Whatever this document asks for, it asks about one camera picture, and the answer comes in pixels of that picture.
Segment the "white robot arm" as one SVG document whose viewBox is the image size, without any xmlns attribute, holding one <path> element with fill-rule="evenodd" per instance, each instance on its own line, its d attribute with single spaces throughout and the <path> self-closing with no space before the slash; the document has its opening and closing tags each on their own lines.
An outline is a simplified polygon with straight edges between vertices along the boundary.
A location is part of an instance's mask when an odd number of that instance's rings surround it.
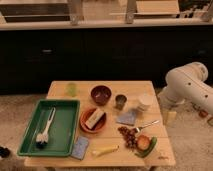
<svg viewBox="0 0 213 171">
<path fill-rule="evenodd" d="M 164 108 L 172 108 L 189 100 L 213 115 L 213 88 L 205 83 L 207 67 L 200 62 L 192 62 L 171 69 L 165 76 L 166 86 L 158 94 Z"/>
</svg>

